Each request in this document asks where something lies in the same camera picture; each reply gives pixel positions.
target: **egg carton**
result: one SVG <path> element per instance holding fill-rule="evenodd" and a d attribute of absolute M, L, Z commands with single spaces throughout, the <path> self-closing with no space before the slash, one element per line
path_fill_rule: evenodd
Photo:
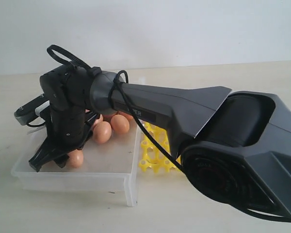
<path fill-rule="evenodd" d="M 166 130 L 152 125 L 148 122 L 143 122 L 145 129 L 151 134 L 151 136 L 168 152 L 170 153 L 169 142 Z M 153 170 L 154 173 L 158 173 L 160 170 L 170 172 L 170 170 L 179 171 L 179 169 L 171 163 L 156 146 L 148 139 L 148 137 L 142 134 L 141 141 L 142 157 L 139 161 L 139 168 L 141 171 L 146 172 Z"/>

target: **table surface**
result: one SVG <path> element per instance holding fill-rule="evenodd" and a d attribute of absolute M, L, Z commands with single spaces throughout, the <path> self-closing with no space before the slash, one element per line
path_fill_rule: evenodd
<path fill-rule="evenodd" d="M 291 109 L 291 61 L 128 70 L 129 78 L 177 88 L 227 86 L 278 94 Z M 112 193 L 23 190 L 10 174 L 28 128 L 14 119 L 17 107 L 41 94 L 39 74 L 0 76 L 0 232 L 207 232 L 291 233 L 291 224 L 259 220 L 216 203 L 183 175 L 142 173 L 137 207 Z"/>

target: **brown egg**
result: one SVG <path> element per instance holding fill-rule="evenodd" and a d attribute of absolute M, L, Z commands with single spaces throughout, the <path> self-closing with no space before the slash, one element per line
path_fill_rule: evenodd
<path fill-rule="evenodd" d="M 68 153 L 69 159 L 67 165 L 72 168 L 81 167 L 83 164 L 83 151 L 82 150 L 73 150 Z"/>
<path fill-rule="evenodd" d="M 115 115 L 110 122 L 113 130 L 118 134 L 124 134 L 129 131 L 129 121 L 122 115 Z"/>
<path fill-rule="evenodd" d="M 93 130 L 93 140 L 99 144 L 107 142 L 112 134 L 112 128 L 109 122 L 99 122 Z"/>
<path fill-rule="evenodd" d="M 97 119 L 97 120 L 94 121 L 93 126 L 92 126 L 92 130 L 94 129 L 94 127 L 95 127 L 98 123 L 100 123 L 100 122 L 102 122 L 102 121 L 103 121 L 103 116 L 100 114 L 99 119 Z"/>
<path fill-rule="evenodd" d="M 123 113 L 123 112 L 118 112 L 120 115 L 125 116 L 127 120 L 133 120 L 134 118 L 132 117 L 132 115 L 129 115 L 127 113 Z"/>
<path fill-rule="evenodd" d="M 114 114 L 111 114 L 111 115 L 103 115 L 103 119 L 104 119 L 105 121 L 110 121 L 111 118 L 112 118 L 113 116 L 115 116 L 116 114 L 117 114 L 117 112 L 114 113 Z"/>

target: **plastic tray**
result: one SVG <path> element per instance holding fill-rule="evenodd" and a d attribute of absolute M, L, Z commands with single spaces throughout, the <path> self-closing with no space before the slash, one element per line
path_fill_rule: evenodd
<path fill-rule="evenodd" d="M 136 206 L 138 198 L 137 170 L 141 150 L 141 130 L 130 121 L 125 135 L 112 134 L 102 145 L 89 139 L 83 148 L 82 167 L 59 168 L 54 162 L 35 172 L 29 165 L 35 151 L 46 137 L 46 129 L 34 132 L 11 174 L 18 177 L 24 189 L 40 191 L 124 191 L 127 206 Z"/>

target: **white wall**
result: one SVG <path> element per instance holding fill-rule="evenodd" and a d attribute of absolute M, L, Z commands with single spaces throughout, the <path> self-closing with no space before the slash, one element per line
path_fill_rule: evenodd
<path fill-rule="evenodd" d="M 291 60 L 291 0 L 0 0 L 0 74 Z"/>

